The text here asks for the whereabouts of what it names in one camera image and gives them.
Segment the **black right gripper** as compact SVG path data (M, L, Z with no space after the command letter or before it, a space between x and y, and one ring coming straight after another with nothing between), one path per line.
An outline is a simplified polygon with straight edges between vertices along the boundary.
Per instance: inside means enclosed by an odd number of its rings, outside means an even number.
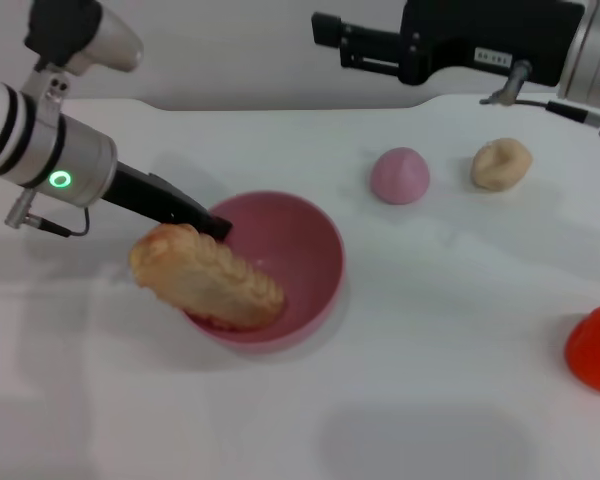
M506 76L526 60L531 82L556 86L584 13L584 5L569 1L409 1L400 35L320 12L312 14L311 26L314 42L331 48L343 40L394 45L401 36L399 66L346 45L339 54L345 69L398 77L406 85L422 85L450 67Z

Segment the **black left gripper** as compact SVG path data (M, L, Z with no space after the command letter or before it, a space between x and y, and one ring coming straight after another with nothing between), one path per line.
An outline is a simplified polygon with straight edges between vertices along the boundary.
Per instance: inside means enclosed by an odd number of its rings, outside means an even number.
M158 223L190 224L218 242L224 242L233 228L230 221L209 213L161 177L121 162L102 199Z

